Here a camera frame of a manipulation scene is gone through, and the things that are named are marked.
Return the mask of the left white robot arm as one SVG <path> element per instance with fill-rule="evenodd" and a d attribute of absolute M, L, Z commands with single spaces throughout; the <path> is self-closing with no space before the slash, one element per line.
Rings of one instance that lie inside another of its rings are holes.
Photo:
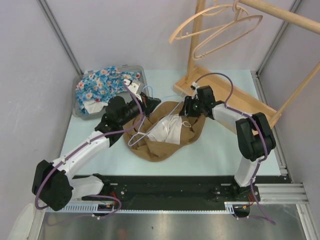
<path fill-rule="evenodd" d="M 100 174 L 75 178 L 78 171 L 100 152 L 112 147 L 127 130 L 131 120 L 148 117 L 161 103 L 159 98 L 134 97 L 129 103 L 121 96 L 113 97 L 105 107 L 101 121 L 91 135 L 74 150 L 51 162 L 42 160 L 35 170 L 32 193 L 35 207 L 42 207 L 39 201 L 54 211 L 63 209 L 71 200 L 93 197 L 105 200 L 110 196 L 108 180 Z"/>

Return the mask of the tan brown skirt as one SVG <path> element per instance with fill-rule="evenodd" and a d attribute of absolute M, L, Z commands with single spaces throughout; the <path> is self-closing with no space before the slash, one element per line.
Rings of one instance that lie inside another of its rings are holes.
<path fill-rule="evenodd" d="M 165 101 L 143 122 L 140 117 L 127 123 L 124 128 L 135 128 L 123 134 L 124 142 L 136 156 L 149 161 L 161 162 L 181 148 L 196 142 L 203 131 L 206 118 L 180 116 L 183 103 Z"/>

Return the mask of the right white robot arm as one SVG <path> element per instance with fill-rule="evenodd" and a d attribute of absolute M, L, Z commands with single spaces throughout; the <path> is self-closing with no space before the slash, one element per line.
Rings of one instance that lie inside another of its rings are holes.
<path fill-rule="evenodd" d="M 203 115 L 233 127 L 236 131 L 242 158 L 234 175 L 230 194 L 235 200 L 242 201 L 248 196 L 249 189 L 255 191 L 254 182 L 260 165 L 276 147 L 267 117 L 262 112 L 246 113 L 228 106 L 224 101 L 216 101 L 213 90 L 208 85 L 200 87 L 193 82 L 191 89 L 193 93 L 184 98 L 179 115 L 185 117 Z"/>

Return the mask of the blue floral cloth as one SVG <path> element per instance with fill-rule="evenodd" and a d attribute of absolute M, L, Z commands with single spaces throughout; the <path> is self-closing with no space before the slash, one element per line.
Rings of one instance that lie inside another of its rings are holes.
<path fill-rule="evenodd" d="M 100 112 L 111 98 L 127 91 L 123 85 L 125 79 L 139 80 L 141 75 L 140 70 L 121 70 L 110 66 L 83 76 L 75 84 L 77 109 L 82 115 Z"/>

